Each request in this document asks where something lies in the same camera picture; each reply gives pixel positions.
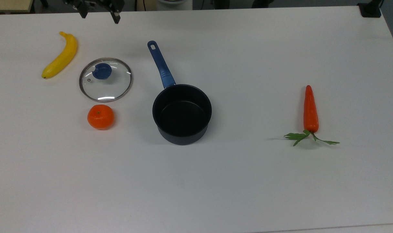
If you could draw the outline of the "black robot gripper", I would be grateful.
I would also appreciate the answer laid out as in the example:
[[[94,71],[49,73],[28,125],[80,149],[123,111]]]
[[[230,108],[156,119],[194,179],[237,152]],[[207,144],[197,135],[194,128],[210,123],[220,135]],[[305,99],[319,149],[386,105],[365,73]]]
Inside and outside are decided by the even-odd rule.
[[[86,18],[93,9],[104,9],[110,12],[115,24],[119,24],[120,12],[125,6],[124,0],[64,0],[63,3],[77,10],[82,18]]]

